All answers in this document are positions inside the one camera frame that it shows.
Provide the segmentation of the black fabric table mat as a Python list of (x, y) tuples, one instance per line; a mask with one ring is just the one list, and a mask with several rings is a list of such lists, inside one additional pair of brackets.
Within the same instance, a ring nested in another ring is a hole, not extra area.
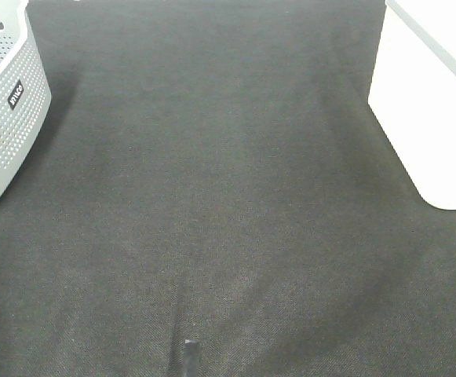
[(456, 212), (367, 105), (381, 1), (33, 1), (0, 376), (456, 376)]

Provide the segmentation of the black tape strip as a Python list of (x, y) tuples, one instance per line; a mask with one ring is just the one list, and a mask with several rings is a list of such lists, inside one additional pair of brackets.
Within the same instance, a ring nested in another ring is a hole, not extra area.
[(184, 341), (183, 376), (198, 377), (200, 362), (200, 344), (191, 339)]

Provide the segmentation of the white plastic basket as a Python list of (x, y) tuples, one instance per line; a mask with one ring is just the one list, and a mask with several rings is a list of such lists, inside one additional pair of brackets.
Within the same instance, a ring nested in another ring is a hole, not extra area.
[(456, 210), (456, 1), (387, 1), (368, 95), (419, 195)]

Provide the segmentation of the grey perforated laundry basket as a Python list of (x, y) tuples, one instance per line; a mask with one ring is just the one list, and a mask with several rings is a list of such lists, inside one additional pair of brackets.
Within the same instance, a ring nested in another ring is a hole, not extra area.
[(0, 197), (26, 159), (52, 95), (26, 1), (0, 1)]

